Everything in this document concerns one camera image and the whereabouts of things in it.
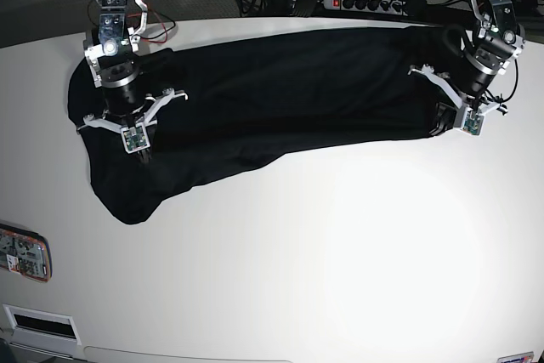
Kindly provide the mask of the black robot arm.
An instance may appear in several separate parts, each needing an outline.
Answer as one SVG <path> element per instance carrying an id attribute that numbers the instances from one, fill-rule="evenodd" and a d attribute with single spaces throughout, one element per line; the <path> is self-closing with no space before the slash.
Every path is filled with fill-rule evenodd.
<path id="1" fill-rule="evenodd" d="M 447 26 L 442 42 L 453 54 L 452 67 L 437 72 L 425 65 L 421 73 L 444 92 L 455 112 L 446 122 L 472 136 L 481 134 L 492 111 L 507 114 L 507 100 L 489 92 L 493 80 L 506 73 L 524 50 L 524 28 L 518 24 L 512 0 L 467 0 L 475 23 L 471 34 L 459 25 Z"/>
<path id="2" fill-rule="evenodd" d="M 99 19 L 83 43 L 93 83 L 105 100 L 104 113 L 84 119 L 89 127 L 105 128 L 120 135 L 122 147 L 146 163 L 150 139 L 145 125 L 149 102 L 138 85 L 137 52 L 146 28 L 148 7 L 143 0 L 95 0 Z"/>

